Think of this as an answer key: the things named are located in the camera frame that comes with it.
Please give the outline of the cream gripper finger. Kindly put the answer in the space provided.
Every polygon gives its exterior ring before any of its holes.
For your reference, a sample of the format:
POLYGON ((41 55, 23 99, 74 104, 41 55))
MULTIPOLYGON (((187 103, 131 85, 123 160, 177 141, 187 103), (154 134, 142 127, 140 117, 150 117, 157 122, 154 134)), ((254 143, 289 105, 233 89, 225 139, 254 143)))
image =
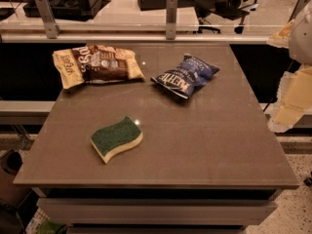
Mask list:
POLYGON ((312 108, 312 66, 303 64, 295 73, 285 71, 278 87, 268 128, 274 133, 291 129, 312 108))

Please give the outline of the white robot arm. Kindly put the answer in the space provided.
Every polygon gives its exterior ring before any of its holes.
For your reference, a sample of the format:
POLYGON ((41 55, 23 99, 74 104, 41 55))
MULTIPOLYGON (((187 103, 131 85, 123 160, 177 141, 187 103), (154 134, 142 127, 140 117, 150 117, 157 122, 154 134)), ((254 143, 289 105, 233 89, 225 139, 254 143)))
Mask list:
POLYGON ((312 108, 312 7, 308 3, 294 19, 271 35, 267 44, 287 48, 300 63, 295 73, 285 71, 280 79, 268 128, 274 133, 291 129, 312 108))

